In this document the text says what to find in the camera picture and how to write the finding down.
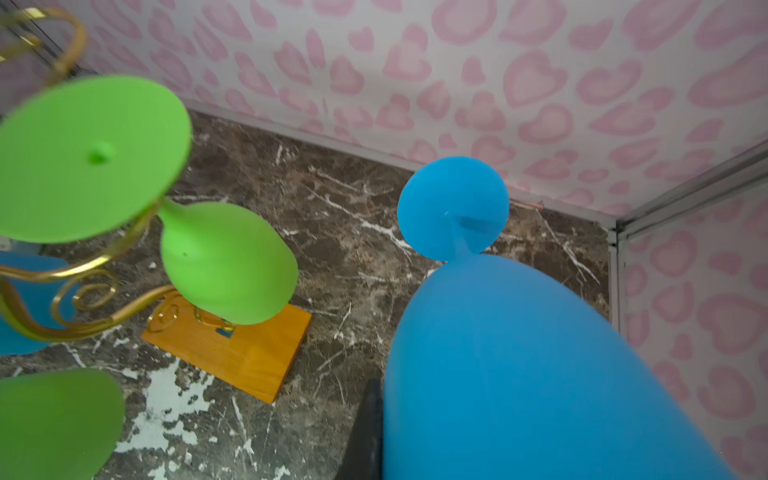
gold metal stand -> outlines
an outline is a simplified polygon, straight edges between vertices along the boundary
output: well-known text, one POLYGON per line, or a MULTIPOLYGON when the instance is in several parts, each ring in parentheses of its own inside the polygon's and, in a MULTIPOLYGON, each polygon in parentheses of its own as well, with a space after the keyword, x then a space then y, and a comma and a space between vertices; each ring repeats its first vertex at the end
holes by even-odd
MULTIPOLYGON (((60 8, 25 8, 0 17, 0 28, 7 28, 12 25, 42 20, 44 18, 66 20, 74 27, 72 43, 68 46, 67 51, 51 66, 51 74, 45 80, 45 84, 51 86, 66 77, 72 67, 78 62, 80 56, 83 55, 83 51, 85 51, 85 47, 88 44, 88 32, 83 24, 76 17, 60 8)), ((7 48, 0 48, 0 64, 41 45, 42 41, 35 35, 23 35, 19 43, 7 48)))
MULTIPOLYGON (((59 305, 64 295, 71 290, 77 282, 92 276, 106 276, 109 279, 109 283, 89 283, 80 286, 73 297, 74 307, 80 311, 90 311, 95 310, 112 300, 115 293, 118 291, 118 282, 112 272, 101 268, 101 266, 133 248, 144 235, 144 232, 149 227, 156 212, 157 205, 148 208, 127 229, 125 237, 121 237, 110 244, 103 252, 90 259, 76 263, 75 265, 56 270, 49 270, 47 272, 30 272, 9 266, 0 266, 0 314, 2 314, 5 321, 8 322, 11 327, 28 338, 39 342, 67 342, 104 332, 113 326, 120 325, 131 316, 150 306, 152 303, 171 295, 178 295, 178 292, 172 285, 161 286, 139 296, 137 299, 110 316, 86 323, 69 323, 64 320, 59 313, 59 305), (22 302, 21 297, 18 295, 18 291, 14 288, 10 279, 35 283, 68 279, 51 303, 52 316, 57 322, 67 328, 52 329, 37 323, 29 314, 29 311, 22 302), (87 293, 105 290, 106 293, 99 300, 91 303, 85 302, 84 296, 87 293)), ((160 316, 164 315, 163 312, 157 311, 156 309, 153 316, 157 314, 160 316)))
MULTIPOLYGON (((44 18, 63 19, 74 26, 74 39, 68 46, 67 51, 51 67, 51 74, 46 79, 46 85, 52 86, 62 80, 77 63, 83 54, 88 43, 88 33, 83 24, 73 15, 59 8, 27 8, 12 12, 9 15, 0 17, 0 28, 7 28, 11 25, 17 25, 24 22, 31 22, 44 18)), ((42 41, 35 35, 26 34, 21 36, 21 41, 10 47, 0 49, 0 65, 2 62, 22 55, 42 45, 42 41)), ((102 268, 103 265, 118 258, 120 255, 128 252, 142 238, 147 228, 150 226, 152 218, 157 213, 159 202, 147 208, 139 217, 134 220, 127 229, 124 237, 121 237, 110 244, 101 253, 72 266, 49 270, 47 272, 31 272, 21 270, 10 266, 0 265, 0 315, 16 331, 30 339, 40 342, 67 342, 77 339, 83 339, 97 333, 104 332, 114 326, 120 325, 131 316, 139 313, 152 303, 163 300, 157 306, 149 317, 152 325, 155 327, 167 328, 177 318, 177 312, 174 311, 174 300, 180 297, 178 291, 172 285, 165 285, 150 290, 130 302, 128 305, 120 308, 117 312, 105 318, 92 320, 83 323, 70 323, 61 317, 59 306, 62 298, 78 282, 93 276, 106 276, 108 283, 89 283, 81 285, 73 297, 73 305, 78 311, 91 311, 100 308, 109 303, 118 291, 119 284, 114 274, 109 270, 102 268), (26 282, 45 283, 58 280, 67 280, 67 282, 58 291, 58 294, 51 302, 51 315, 64 329, 53 329, 40 325, 35 321, 27 310, 24 302, 18 294, 18 291, 11 283, 10 279, 24 280, 26 282), (103 296, 98 300, 87 303, 84 297, 88 293, 103 292, 103 296)), ((194 308, 194 317, 203 325, 233 331, 234 325, 218 317, 211 316, 209 313, 201 312, 194 308)))

marble floor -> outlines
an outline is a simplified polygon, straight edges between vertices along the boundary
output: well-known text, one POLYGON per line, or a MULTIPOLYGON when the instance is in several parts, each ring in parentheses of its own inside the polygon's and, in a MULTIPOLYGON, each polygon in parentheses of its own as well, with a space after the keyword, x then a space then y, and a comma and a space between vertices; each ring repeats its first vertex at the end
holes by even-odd
MULTIPOLYGON (((193 119, 189 166, 170 197, 247 207, 275 227, 298 259, 292 303, 313 321, 275 403, 142 341, 148 312, 92 339, 2 357, 0 378, 88 366, 119 381, 124 431, 96 480, 333 478, 367 379, 383 375, 403 310, 440 266, 410 250, 397 229, 397 201, 411 173, 201 114, 193 119)), ((112 264, 125 285, 116 301, 167 283, 160 227, 156 220, 138 248, 112 264)), ((75 260, 110 238, 47 253, 75 260)), ((513 207, 491 252, 554 277, 607 316, 608 254, 600 227, 513 207)))

wall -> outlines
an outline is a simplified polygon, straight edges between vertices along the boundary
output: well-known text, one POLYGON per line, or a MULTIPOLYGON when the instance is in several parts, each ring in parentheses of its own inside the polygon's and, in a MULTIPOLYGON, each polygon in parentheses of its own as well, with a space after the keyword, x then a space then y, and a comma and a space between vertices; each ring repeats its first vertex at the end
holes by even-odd
POLYGON ((610 215, 768 137, 763 0, 39 3, 84 21, 102 73, 414 169, 470 154, 610 215))
POLYGON ((623 333, 742 478, 768 475, 768 184, 629 243, 623 333))
MULTIPOLYGON (((0 46, 13 45, 16 37, 0 31, 0 46)), ((13 58, 0 64, 0 114, 16 108, 45 84, 48 66, 33 54, 13 58)))

wooden base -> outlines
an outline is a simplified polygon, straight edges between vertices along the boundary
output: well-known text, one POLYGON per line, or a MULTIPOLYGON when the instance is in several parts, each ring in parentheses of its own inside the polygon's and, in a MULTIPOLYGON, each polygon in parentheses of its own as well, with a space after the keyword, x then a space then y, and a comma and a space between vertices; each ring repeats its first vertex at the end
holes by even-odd
POLYGON ((147 325, 142 339, 267 403, 277 397, 312 317, 288 305, 266 322, 226 332, 210 313, 198 321, 182 296, 170 296, 158 311, 165 315, 147 325))

balloon stand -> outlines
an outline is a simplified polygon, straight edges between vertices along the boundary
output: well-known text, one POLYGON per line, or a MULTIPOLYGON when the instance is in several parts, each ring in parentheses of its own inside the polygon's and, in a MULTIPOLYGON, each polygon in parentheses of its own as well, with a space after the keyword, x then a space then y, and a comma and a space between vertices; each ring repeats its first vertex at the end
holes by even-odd
POLYGON ((311 318, 288 305, 266 322, 234 328, 181 295, 158 308, 144 341, 267 403, 275 401, 311 318))

